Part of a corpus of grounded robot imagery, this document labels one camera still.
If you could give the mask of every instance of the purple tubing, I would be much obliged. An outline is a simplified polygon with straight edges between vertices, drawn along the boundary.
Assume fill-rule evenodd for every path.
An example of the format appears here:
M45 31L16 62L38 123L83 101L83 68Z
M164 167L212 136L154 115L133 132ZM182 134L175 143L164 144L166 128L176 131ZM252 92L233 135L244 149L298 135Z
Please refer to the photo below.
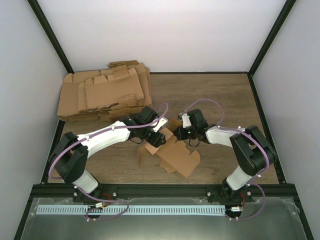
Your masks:
M122 214L124 214L126 211L128 211L129 209L129 203L127 203L126 201L121 201L121 200L106 200L106 199L100 199L100 198L96 198L94 196L89 195L88 193L86 193L85 191L83 191L80 187L78 187L78 189L80 190L80 192L82 192L85 196L87 196L88 198L91 198L92 200L98 201L98 202L103 202L103 203L120 203L120 204L126 204L126 208L125 210L123 210L122 212L114 215L114 216L110 216L110 217L105 217L105 218L96 218L96 221L103 221L103 220L109 220L109 219L115 219L119 216L121 216ZM93 211L95 209L99 209L97 207L95 208L91 208L89 209L86 214L85 214L85 218L86 219L90 219L88 214L90 213L90 211Z
M188 108L187 108L186 110L184 110L181 114L185 114L186 112L188 112L188 110L189 110L193 105L195 105L195 104L198 103L198 102L202 102L202 101L210 101L210 102L214 103L215 105L217 105L217 106L220 108L220 110L221 110L221 112L222 112L222 118L221 118L221 120L216 124L217 126L220 126L221 123L222 123L222 122L224 121L224 119L225 119L225 111L224 111L224 109L220 106L219 103L217 103L216 101L214 101L214 100L212 100L212 99L209 99L209 98L202 98L202 99L199 99L199 100L195 101L195 102L192 103L190 106L188 106Z

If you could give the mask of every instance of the stack of cardboard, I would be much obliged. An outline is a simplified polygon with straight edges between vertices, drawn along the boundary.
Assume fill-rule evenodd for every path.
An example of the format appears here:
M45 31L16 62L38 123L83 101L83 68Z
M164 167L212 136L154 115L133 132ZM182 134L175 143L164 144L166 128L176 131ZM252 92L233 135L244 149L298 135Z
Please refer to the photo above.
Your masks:
M116 121L152 107L150 72L143 63L118 61L108 67L64 77L57 111L61 120Z

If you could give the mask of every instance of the red wire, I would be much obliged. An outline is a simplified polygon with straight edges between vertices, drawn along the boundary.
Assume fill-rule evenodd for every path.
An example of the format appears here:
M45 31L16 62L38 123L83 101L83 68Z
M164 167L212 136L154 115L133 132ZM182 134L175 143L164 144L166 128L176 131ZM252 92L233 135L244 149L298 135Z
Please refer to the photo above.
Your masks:
M101 193L101 196L107 196L107 197L108 197L108 199L109 199L109 200L111 200L111 196L110 196L110 194L108 194L108 193L106 193L106 192Z
M240 192L240 196L242 197L242 200L243 200L242 210L244 210L245 209L246 198L245 198L245 195L242 192Z

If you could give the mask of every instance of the flattened cardboard box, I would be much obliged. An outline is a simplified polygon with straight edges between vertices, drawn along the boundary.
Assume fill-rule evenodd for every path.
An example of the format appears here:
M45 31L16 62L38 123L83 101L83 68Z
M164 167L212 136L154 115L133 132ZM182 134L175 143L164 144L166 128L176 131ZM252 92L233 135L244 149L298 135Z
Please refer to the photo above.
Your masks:
M88 110L101 109L118 103L119 98L134 95L143 100L144 93L135 68L127 69L126 65L112 69L113 74L95 76L85 81L85 99Z
M139 63L136 60L132 61L121 61L121 62L111 62L110 67L112 69L103 69L101 71L82 71L75 72L74 74L69 73L63 79L60 101L58 106L57 115L62 121L77 121L77 120L92 120L98 117L102 121L116 121L124 116L128 116L132 113L137 113L140 107L151 106L152 107L152 96L151 96L151 83L150 83L150 72L149 69L144 66L143 63ZM105 79L101 77L105 76L107 80L115 81L116 79L121 79L123 77L128 77L129 69L133 75L134 69L138 75L138 80L140 86L136 87L135 90L141 95L141 90L143 94L143 99L136 100L134 95L129 95L120 98L118 104L112 104L112 107L99 107L88 109L88 103L86 99L86 84L85 81L88 79L98 78L97 82L104 81ZM119 110L121 108L126 108L122 110L122 113L113 112L113 110Z
M188 178L200 163L201 158L198 151L195 150L190 154L186 144L183 141L177 141L173 131L181 125L180 121L172 118L167 126L160 130L165 135L166 143L164 145L155 148L147 143L139 147L136 158L138 165L141 166L143 157L151 153L161 158L159 165L167 173L175 173L178 176Z

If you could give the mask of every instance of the white wall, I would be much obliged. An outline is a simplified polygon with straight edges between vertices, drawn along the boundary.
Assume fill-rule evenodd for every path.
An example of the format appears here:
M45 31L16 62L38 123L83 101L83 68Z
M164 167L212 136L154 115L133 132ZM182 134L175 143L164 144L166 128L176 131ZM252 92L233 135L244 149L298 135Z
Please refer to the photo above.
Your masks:
M39 0L75 71L248 71L285 0Z
M27 1L0 1L0 239L14 239L57 127L66 70Z
M281 165L320 239L320 1L297 1L254 82Z

